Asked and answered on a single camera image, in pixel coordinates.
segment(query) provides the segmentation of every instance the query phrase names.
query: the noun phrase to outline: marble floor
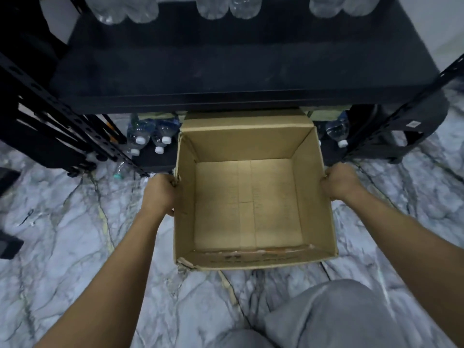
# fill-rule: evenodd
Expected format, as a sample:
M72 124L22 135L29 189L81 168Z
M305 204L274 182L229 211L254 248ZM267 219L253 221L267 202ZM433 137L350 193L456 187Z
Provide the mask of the marble floor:
M357 161L366 187L464 247L464 99L453 97L442 126L399 165ZM0 199L0 226L25 240L0 260L0 347L31 347L84 290L138 211L146 178L115 181L114 165L69 178L0 146L0 166L21 170ZM159 229L133 347L206 347L305 289L352 278L382 294L410 347L454 345L415 301L357 216L333 203L340 256L305 266L185 272L173 263L173 219Z

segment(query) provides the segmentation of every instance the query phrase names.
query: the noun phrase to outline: black shelf board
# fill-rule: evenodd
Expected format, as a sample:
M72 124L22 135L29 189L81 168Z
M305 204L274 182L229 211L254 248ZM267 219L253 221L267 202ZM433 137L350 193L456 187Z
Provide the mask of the black shelf board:
M50 89L79 114L256 109L403 103L438 75L397 0L330 19L308 4L263 0L246 21L194 2L161 3L148 24L84 13Z
M147 146L140 150L140 155L135 156L132 160L137 166L140 166L147 172L159 173L170 172L175 168L177 161L177 139L164 148L164 153L157 154L154 152L155 146L150 139Z

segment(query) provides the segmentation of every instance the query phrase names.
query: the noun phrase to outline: forearm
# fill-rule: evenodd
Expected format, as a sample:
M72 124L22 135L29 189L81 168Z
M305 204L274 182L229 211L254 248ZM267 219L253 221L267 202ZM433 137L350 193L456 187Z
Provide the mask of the forearm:
M137 214L89 286L37 347L129 347L163 217Z
M345 201L438 325L464 345L464 251L386 205L365 189Z

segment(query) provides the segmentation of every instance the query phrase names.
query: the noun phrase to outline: metal shelving unit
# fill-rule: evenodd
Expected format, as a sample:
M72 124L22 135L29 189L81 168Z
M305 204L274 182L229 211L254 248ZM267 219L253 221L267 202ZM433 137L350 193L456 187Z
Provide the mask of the metal shelving unit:
M396 0L382 0L366 17L329 20L311 16L303 7L308 0L264 0L249 21L231 15L206 21L193 2L161 4L159 18L144 25L108 27L84 12L69 46L44 27L37 0L30 1L2 0L0 25L11 29L0 36L0 93L9 103L4 127L24 124L18 103L42 123L59 122L84 157L65 167L57 157L53 166L70 176L95 168L85 160L89 151L126 161L140 175L171 170L175 145L163 155L148 146L131 160L118 148L120 132L108 129L110 120L93 115L179 109L350 104L356 124L348 149L322 139L326 164L356 158L398 163L443 122L448 102L440 89L464 73L464 55L438 72ZM403 132L404 146L395 144L392 131Z

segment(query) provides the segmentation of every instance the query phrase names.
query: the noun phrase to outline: sticker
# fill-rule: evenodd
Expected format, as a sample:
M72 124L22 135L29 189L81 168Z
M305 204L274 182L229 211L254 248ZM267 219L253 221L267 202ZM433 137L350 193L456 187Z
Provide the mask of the sticker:
M421 124L421 122L419 122L419 121L411 121L408 124L406 124L406 127L416 128L419 124Z

